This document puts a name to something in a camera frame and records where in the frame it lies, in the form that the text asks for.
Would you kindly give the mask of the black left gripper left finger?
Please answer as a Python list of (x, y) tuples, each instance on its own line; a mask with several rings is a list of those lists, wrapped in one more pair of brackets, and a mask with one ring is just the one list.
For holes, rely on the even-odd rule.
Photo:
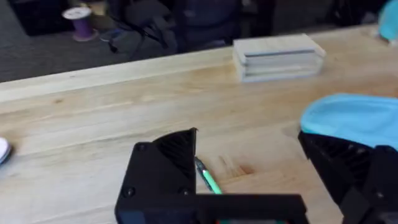
[(134, 145), (114, 208), (118, 223), (193, 223), (192, 211), (129, 206), (163, 195), (196, 194), (196, 138), (197, 129), (190, 128)]

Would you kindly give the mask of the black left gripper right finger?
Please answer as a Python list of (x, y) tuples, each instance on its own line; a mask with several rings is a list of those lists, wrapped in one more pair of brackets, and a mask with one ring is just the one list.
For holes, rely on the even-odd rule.
[(299, 132), (301, 147), (343, 224), (397, 224), (397, 151)]

